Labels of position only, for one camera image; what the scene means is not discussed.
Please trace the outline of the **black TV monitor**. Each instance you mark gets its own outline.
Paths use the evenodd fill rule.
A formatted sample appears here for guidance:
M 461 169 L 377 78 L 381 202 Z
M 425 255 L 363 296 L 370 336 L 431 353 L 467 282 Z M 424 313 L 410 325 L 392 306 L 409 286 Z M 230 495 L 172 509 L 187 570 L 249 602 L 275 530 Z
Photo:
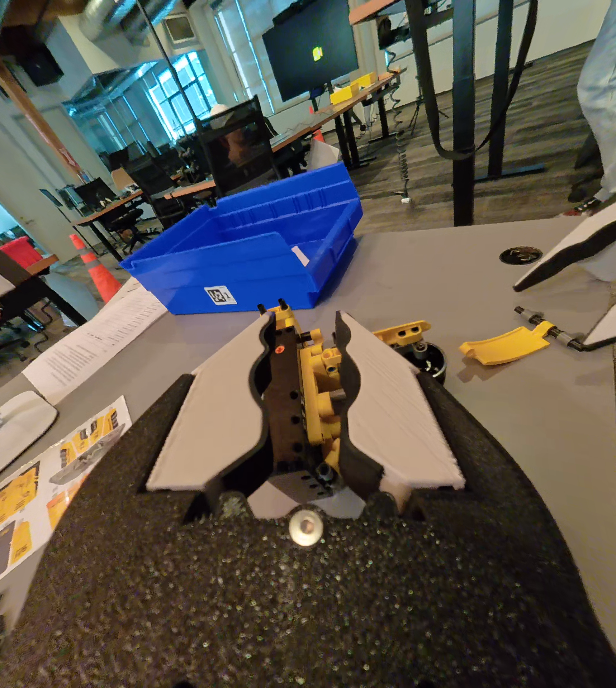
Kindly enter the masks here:
M 281 99 L 286 102 L 358 69 L 347 1 L 295 1 L 262 35 Z

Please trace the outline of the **long wooden desk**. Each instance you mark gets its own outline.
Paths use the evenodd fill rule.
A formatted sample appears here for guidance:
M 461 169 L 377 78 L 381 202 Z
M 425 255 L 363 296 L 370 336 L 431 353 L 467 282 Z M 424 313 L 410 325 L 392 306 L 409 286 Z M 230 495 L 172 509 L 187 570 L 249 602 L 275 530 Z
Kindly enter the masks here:
M 387 110 L 384 100 L 393 94 L 401 84 L 401 77 L 407 68 L 394 67 L 392 72 L 384 72 L 373 84 L 358 91 L 352 98 L 330 105 L 314 113 L 308 120 L 300 123 L 292 130 L 275 136 L 271 139 L 271 148 L 274 153 L 288 147 L 297 140 L 304 140 L 312 133 L 321 129 L 324 125 L 335 123 L 339 150 L 342 161 L 348 170 L 356 170 L 366 167 L 374 156 L 361 157 L 359 144 L 356 141 L 352 114 L 358 105 L 377 106 L 378 122 L 380 123 L 381 136 L 373 138 L 372 142 L 381 142 L 390 138 L 391 132 L 387 119 Z

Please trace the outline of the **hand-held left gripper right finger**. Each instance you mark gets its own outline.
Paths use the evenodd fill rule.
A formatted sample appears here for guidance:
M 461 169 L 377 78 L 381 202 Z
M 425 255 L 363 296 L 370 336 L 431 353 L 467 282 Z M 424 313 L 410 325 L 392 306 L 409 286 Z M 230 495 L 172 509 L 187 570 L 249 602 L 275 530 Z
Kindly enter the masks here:
M 463 490 L 465 477 L 418 378 L 420 371 L 346 311 L 336 312 L 341 355 L 338 468 L 365 502 L 379 493 L 405 512 L 418 490 Z

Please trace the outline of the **yellow printed leaflet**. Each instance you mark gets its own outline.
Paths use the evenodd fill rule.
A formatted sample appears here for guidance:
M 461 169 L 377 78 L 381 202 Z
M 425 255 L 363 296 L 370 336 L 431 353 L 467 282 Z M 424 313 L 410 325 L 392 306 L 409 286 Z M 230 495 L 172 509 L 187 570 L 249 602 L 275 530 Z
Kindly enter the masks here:
M 0 483 L 0 583 L 48 543 L 82 484 L 131 425 L 120 396 Z

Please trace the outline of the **orange traffic cone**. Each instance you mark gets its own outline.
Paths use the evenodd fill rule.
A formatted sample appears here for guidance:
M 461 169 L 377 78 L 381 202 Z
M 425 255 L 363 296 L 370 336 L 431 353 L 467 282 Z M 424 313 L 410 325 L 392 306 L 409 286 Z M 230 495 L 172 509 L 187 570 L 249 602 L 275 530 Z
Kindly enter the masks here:
M 72 244 L 77 249 L 87 271 L 90 274 L 104 303 L 108 303 L 122 288 L 114 275 L 100 262 L 97 255 L 88 247 L 83 239 L 77 235 L 70 235 Z

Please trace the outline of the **yellow brick panel with axle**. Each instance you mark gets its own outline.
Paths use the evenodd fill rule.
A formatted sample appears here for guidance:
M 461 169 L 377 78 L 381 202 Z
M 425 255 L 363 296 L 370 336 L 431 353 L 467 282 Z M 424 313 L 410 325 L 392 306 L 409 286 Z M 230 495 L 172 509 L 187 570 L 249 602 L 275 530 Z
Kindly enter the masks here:
M 459 352 L 483 366 L 492 367 L 528 357 L 546 349 L 551 342 L 561 343 L 577 352 L 585 351 L 578 338 L 548 321 L 542 312 L 520 306 L 515 307 L 514 311 L 533 328 L 521 325 L 493 338 L 466 341 L 459 346 Z

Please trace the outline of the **red chair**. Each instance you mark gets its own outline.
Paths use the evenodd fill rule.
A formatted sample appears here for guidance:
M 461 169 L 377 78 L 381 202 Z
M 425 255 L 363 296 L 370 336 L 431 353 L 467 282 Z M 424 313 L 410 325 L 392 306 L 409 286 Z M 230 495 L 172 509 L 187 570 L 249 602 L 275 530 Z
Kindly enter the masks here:
M 29 236 L 20 236 L 0 246 L 0 250 L 22 268 L 28 269 L 43 259 Z

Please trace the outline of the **black round desk grommet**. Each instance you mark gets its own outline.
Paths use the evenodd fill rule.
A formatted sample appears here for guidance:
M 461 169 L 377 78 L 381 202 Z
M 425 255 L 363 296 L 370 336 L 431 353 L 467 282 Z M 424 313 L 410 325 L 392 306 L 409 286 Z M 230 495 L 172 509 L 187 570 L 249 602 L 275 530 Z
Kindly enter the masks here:
M 505 249 L 500 254 L 499 260 L 502 263 L 513 266 L 523 266 L 535 263 L 542 257 L 543 253 L 539 249 L 532 246 L 520 245 Z

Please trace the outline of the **yellow black toy brick model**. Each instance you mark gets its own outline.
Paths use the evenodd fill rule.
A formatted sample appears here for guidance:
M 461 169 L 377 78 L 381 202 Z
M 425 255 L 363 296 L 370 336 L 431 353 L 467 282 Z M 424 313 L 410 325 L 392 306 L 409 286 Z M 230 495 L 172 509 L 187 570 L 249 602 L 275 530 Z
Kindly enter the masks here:
M 269 483 L 297 503 L 316 502 L 345 488 L 339 472 L 342 356 L 324 346 L 320 329 L 303 330 L 283 298 L 269 312 L 276 324 L 271 380 L 262 395 L 274 456 Z

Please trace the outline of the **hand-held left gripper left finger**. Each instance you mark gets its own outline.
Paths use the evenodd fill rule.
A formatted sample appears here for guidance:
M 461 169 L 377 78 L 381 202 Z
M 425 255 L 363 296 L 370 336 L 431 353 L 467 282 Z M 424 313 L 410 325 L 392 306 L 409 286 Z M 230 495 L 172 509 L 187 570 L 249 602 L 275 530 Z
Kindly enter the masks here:
M 192 372 L 147 491 L 208 491 L 266 445 L 275 338 L 276 314 L 265 311 Z

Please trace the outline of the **yellow plastic bin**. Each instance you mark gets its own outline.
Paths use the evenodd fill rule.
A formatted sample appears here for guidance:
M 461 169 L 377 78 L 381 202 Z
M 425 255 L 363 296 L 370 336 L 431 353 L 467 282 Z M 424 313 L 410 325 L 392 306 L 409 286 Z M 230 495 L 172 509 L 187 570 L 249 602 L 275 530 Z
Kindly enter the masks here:
M 375 84 L 378 80 L 377 72 L 365 73 L 362 76 L 351 81 L 343 87 L 335 87 L 330 93 L 330 103 L 332 105 L 339 105 L 347 100 L 356 97 L 360 91 Z

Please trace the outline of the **blue plastic bin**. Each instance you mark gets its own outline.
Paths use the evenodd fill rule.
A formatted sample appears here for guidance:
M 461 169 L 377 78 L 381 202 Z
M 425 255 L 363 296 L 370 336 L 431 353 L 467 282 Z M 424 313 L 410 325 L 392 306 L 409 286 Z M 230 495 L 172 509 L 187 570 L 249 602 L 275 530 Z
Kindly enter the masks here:
M 121 267 L 172 314 L 312 309 L 355 253 L 360 196 L 342 162 L 203 205 Z

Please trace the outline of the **wooden standing desk black legs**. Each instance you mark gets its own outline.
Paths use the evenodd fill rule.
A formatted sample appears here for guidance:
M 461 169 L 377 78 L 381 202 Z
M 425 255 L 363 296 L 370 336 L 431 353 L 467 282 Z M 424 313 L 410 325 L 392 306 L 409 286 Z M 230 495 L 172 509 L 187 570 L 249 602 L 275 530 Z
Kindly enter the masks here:
M 536 29 L 538 2 L 527 2 L 526 24 L 521 35 L 512 78 L 509 78 L 514 2 L 499 1 L 491 126 L 479 144 L 475 143 L 476 2 L 452 1 L 450 8 L 442 12 L 438 10 L 437 5 L 437 1 L 404 2 L 411 31 L 417 80 L 422 90 L 433 145 L 441 158 L 452 162 L 453 224 L 470 226 L 474 222 L 475 157 L 485 145 L 489 144 L 491 148 L 487 179 L 502 176 L 499 168 L 503 160 L 506 115 L 526 66 L 527 54 Z M 433 25 L 444 21 L 451 21 L 452 39 L 451 149 L 445 149 L 440 140 L 440 111 L 436 100 L 428 40 L 428 33 Z

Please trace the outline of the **grey ceiling duct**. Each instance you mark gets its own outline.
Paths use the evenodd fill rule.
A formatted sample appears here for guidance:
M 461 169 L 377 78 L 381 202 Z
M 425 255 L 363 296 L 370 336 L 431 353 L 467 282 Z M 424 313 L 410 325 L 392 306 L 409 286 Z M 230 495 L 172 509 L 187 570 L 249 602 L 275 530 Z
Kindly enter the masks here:
M 178 1 L 89 1 L 80 15 L 83 35 L 97 41 L 122 33 L 134 46 L 144 46 Z

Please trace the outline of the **printed paper sheets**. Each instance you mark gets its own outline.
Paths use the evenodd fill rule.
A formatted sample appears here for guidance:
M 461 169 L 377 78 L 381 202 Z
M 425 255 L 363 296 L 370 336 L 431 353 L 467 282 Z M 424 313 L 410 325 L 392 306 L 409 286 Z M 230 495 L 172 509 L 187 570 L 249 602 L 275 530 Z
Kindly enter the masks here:
M 91 320 L 52 345 L 22 374 L 56 405 L 166 312 L 165 305 L 132 277 Z

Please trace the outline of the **black wall speaker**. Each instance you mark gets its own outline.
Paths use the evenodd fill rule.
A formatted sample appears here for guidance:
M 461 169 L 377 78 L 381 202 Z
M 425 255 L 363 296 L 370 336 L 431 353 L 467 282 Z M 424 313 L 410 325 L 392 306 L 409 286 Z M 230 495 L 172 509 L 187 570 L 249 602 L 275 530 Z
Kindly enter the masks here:
M 29 44 L 17 60 L 36 87 L 55 84 L 64 77 L 62 68 L 45 44 Z

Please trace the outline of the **black framed screen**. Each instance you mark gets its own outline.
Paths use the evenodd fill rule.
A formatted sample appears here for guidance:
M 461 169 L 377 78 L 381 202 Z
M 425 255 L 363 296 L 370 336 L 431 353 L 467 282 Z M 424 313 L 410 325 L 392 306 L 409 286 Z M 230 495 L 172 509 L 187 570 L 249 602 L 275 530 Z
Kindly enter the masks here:
M 281 179 L 257 96 L 194 124 L 218 199 Z

